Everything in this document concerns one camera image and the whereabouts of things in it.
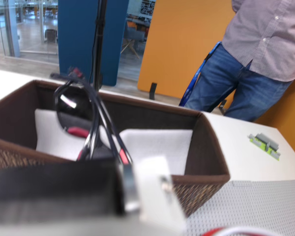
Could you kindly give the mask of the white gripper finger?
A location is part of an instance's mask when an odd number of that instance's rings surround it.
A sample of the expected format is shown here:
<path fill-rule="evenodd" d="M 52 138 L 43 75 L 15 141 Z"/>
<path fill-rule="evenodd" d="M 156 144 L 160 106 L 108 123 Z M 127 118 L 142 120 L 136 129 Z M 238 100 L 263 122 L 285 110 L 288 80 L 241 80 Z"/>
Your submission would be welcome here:
<path fill-rule="evenodd" d="M 185 216 L 174 193 L 170 169 L 164 156 L 134 163 L 141 217 L 150 223 L 184 223 Z"/>

